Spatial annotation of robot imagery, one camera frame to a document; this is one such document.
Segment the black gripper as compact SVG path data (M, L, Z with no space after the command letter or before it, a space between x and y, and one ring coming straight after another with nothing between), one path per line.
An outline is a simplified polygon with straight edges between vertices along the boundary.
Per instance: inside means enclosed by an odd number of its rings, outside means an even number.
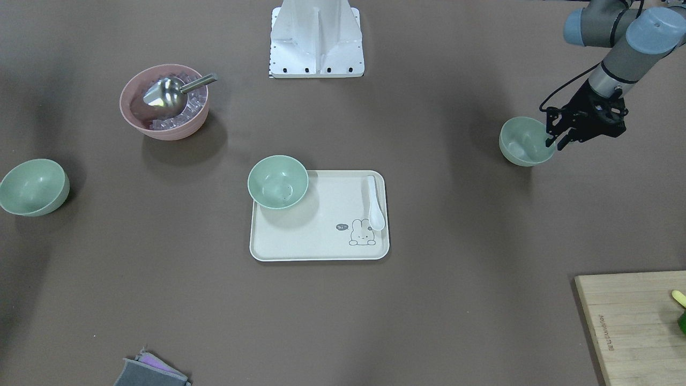
M546 147L561 151L570 142L586 142L599 135L617 138L627 131L624 93L616 88L606 98L583 83L563 108L546 108Z

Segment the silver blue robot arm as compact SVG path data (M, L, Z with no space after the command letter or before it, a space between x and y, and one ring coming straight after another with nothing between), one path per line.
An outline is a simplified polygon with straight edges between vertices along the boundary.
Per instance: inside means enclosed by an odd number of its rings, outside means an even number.
M632 8L631 1L590 1L571 12L564 22L565 41L607 47L608 53L585 71L586 80L566 105L540 105L546 113L546 146L561 151L570 142L623 134L625 96L655 64L684 45L684 34L684 3Z

